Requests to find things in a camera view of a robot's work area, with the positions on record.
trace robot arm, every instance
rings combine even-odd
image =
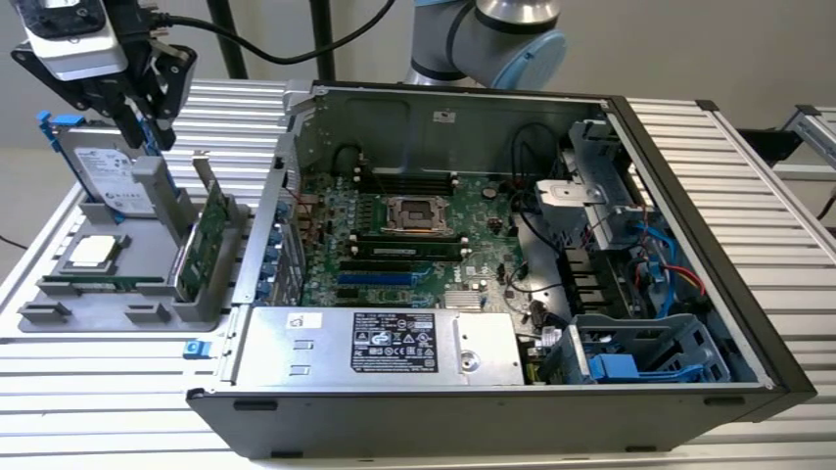
[[[406,83],[537,90],[565,56],[556,0],[416,0]]]
[[[29,39],[12,51],[14,61],[77,110],[93,108],[113,119],[132,148],[169,149],[170,121],[185,101],[197,54],[154,39],[153,8],[136,0],[12,4]]]

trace slotted aluminum table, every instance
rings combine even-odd
[[[225,191],[257,206],[282,131],[282,93],[273,82],[194,82],[165,157],[196,199],[205,194],[189,158],[209,150]],[[250,462],[185,404],[194,375],[216,369],[213,360],[181,358],[194,334],[17,330],[17,308],[81,221],[76,187],[0,287],[0,467],[836,468],[832,240],[720,114],[693,102],[630,104],[816,385],[809,403],[764,423],[729,424],[669,453]]]

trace black pole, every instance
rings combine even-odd
[[[237,34],[228,0],[206,0],[206,6],[209,7],[212,23]],[[218,44],[221,46],[221,55],[224,56],[225,72],[229,78],[249,78],[246,75],[246,65],[244,64],[244,55],[240,52],[237,44],[220,36]]]
[[[316,49],[334,42],[330,25],[330,0],[310,0],[310,21],[313,25],[313,44]],[[333,51],[317,56],[316,68],[320,80],[337,79]]]

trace green circuit board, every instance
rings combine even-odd
[[[224,242],[226,212],[225,197],[217,184],[212,186],[197,223],[181,254],[174,285],[185,300],[197,296],[201,287],[212,278]]]
[[[482,311],[525,311],[526,296],[508,291],[496,273],[502,264],[506,274],[510,274],[522,262],[517,237],[513,232],[508,234],[508,197],[504,194],[497,194],[493,199],[482,196],[485,188],[497,189],[497,186],[498,182],[486,177],[461,176],[453,194],[437,197],[445,204],[448,232],[468,238],[472,252],[461,260],[412,261],[412,286],[346,286],[338,283],[338,277],[341,261],[353,260],[348,249],[350,234],[380,234],[386,223],[389,198],[409,195],[360,194],[353,184],[341,177],[317,175],[308,179],[302,200],[305,204],[310,203],[300,212],[308,266],[301,304],[437,307],[446,291],[474,290],[473,285],[484,281],[486,285],[476,289],[480,291]],[[496,230],[497,220],[501,227]],[[405,250],[413,245],[402,244]],[[340,296],[345,292],[340,289],[350,289],[348,299]]]

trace sticker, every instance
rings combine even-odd
[[[406,248],[374,248],[373,253],[376,255],[414,255],[417,253],[416,250],[409,250]]]
[[[302,311],[288,314],[288,324],[285,328],[289,330],[298,330],[302,328],[321,328],[322,327],[322,314],[317,311]]]
[[[142,185],[133,181],[133,163],[114,149],[76,148],[76,157],[101,201],[125,215],[153,214],[154,206]]]
[[[85,292],[116,292],[116,284],[108,282],[73,282],[70,285]]]
[[[352,335],[354,372],[438,371],[432,313],[354,313]]]
[[[432,122],[440,122],[441,124],[456,123],[456,113],[449,111],[436,111],[432,113]]]

